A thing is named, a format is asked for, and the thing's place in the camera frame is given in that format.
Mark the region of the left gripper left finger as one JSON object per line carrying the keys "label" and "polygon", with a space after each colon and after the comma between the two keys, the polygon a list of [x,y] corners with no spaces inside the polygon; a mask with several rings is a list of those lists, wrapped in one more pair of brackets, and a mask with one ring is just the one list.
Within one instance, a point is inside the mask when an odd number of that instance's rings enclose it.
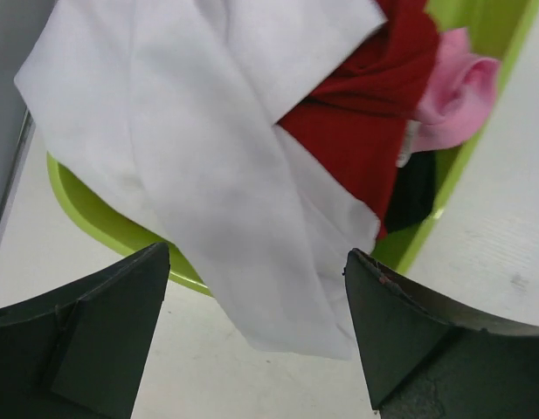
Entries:
{"label": "left gripper left finger", "polygon": [[157,243],[0,308],[0,418],[129,418],[168,277]]}

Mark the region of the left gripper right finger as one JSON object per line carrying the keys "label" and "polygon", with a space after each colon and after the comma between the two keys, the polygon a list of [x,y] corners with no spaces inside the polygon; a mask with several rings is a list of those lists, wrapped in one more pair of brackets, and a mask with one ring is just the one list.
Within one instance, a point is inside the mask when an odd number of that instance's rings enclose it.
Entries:
{"label": "left gripper right finger", "polygon": [[464,305],[357,249],[343,274],[381,417],[539,418],[539,326]]}

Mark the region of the white t shirt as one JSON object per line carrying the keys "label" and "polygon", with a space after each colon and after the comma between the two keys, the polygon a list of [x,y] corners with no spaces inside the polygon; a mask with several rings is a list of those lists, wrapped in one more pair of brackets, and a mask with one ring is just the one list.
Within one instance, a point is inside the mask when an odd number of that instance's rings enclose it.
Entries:
{"label": "white t shirt", "polygon": [[175,244],[257,349],[347,360],[375,213],[278,121],[383,23],[372,1],[59,1],[15,84],[48,152]]}

